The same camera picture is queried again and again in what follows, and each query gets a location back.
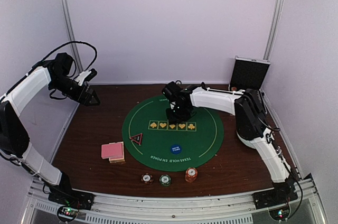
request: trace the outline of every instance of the green poker chip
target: green poker chip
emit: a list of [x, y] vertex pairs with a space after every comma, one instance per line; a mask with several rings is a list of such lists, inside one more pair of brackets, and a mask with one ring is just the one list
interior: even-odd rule
[[171, 184], [171, 178], [168, 175], [161, 175], [161, 177], [159, 178], [159, 183], [162, 186], [169, 186]]

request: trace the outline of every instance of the triangle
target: triangle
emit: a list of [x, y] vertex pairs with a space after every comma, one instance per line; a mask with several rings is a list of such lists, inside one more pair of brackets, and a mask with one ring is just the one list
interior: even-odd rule
[[142, 136], [143, 136], [143, 133], [140, 133], [140, 134], [130, 137], [130, 139], [141, 146]]

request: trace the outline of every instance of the wood grain surface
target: wood grain surface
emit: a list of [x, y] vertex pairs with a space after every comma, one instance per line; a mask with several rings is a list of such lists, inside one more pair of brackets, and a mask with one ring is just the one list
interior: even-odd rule
[[[101, 159], [101, 145], [122, 141], [121, 129], [129, 111], [139, 102], [160, 95], [164, 85], [94, 86], [100, 106], [79, 106], [60, 145], [53, 165], [65, 172], [75, 189], [138, 197], [198, 197], [271, 188], [269, 172], [256, 150], [236, 136], [235, 116], [220, 112], [224, 141], [217, 155], [198, 167], [198, 177], [187, 183], [184, 172], [163, 172], [136, 161], [125, 149], [124, 164]], [[212, 85], [226, 89], [225, 85]], [[271, 117], [270, 125], [274, 126]], [[289, 164], [291, 159], [280, 135], [275, 134]], [[152, 185], [142, 184], [144, 173], [154, 176]], [[169, 187], [158, 182], [162, 174], [172, 178]]]

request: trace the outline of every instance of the poker table mat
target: poker table mat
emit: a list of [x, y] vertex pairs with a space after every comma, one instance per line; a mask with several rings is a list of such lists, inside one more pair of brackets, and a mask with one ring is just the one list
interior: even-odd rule
[[[170, 125], [165, 113], [169, 107], [164, 96], [156, 96], [129, 112], [122, 136], [130, 154], [148, 167], [169, 172], [198, 167], [213, 158], [224, 138], [217, 112], [195, 108], [195, 115], [188, 122]], [[130, 139], [141, 133], [140, 145]]]

